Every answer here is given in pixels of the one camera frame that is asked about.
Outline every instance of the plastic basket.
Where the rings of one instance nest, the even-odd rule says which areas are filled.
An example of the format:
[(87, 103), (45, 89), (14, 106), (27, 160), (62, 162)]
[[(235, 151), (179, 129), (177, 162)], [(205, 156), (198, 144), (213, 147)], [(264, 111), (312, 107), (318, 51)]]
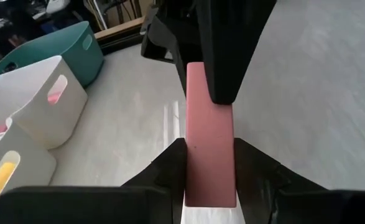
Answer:
[(46, 149), (72, 135), (86, 101), (86, 92), (61, 56), (0, 75), (0, 127), (12, 118)]
[(83, 87), (93, 82), (104, 57), (89, 23), (84, 21), (31, 40), (0, 61), (0, 74), (61, 55)]
[(7, 123), (8, 130), (0, 133), (0, 194), (16, 187), (48, 185), (57, 165), (55, 158), (11, 118)]

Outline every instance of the white floor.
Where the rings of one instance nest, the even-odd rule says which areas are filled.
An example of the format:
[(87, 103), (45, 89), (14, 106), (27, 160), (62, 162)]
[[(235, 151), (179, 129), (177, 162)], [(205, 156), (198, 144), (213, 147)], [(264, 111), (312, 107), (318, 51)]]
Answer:
[[(121, 185), (185, 135), (172, 64), (106, 56), (52, 185)], [(234, 104), (235, 136), (330, 189), (365, 189), (365, 0), (280, 0)], [(243, 223), (188, 208), (183, 223)]]

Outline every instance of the teal storage bin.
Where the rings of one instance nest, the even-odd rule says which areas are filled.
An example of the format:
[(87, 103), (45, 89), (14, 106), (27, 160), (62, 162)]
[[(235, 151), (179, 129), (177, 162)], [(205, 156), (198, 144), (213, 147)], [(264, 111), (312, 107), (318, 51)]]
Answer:
[(92, 83), (104, 60), (88, 22), (22, 44), (0, 61), (0, 74), (61, 55), (83, 87)]

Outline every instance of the pink block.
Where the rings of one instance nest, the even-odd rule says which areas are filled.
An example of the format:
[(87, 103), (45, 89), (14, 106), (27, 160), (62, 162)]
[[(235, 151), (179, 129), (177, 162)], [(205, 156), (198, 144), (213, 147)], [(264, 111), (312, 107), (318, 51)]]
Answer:
[(189, 63), (186, 206), (236, 206), (233, 142), (232, 105), (214, 104), (204, 63)]

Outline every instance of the white storage bin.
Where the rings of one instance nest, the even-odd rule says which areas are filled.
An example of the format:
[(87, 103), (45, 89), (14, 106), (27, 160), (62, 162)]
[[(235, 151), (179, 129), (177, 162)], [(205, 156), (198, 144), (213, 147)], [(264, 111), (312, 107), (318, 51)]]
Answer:
[[(33, 141), (12, 119), (0, 133), (0, 193), (26, 185), (48, 185), (56, 167), (55, 158)], [(4, 175), (5, 163), (13, 164)]]
[(0, 132), (10, 117), (33, 140), (51, 149), (71, 135), (87, 101), (61, 56), (0, 75)]

